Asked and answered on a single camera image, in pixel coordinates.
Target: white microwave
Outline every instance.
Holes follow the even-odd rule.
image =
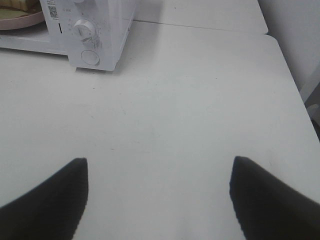
[[[115,69],[135,0],[40,0],[40,4],[45,22],[0,30],[0,48],[67,55],[71,66],[79,68]]]

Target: plate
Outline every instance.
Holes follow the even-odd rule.
[[[39,24],[45,20],[40,2],[28,11],[11,7],[0,7],[0,30],[22,29]]]

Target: white table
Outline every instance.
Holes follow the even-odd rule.
[[[266,34],[257,0],[137,0],[135,20]]]
[[[0,61],[0,206],[87,157],[75,240],[244,239],[237,155],[320,202],[319,141],[269,36],[135,22],[113,73]]]

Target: round button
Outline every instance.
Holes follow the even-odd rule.
[[[75,22],[72,28],[72,34],[84,43],[92,41],[98,35],[96,27],[84,19]]]
[[[100,61],[98,54],[90,50],[84,50],[81,53],[81,58],[88,65],[97,65]]]

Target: white wall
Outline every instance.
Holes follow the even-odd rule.
[[[304,101],[320,82],[320,0],[258,0]]]

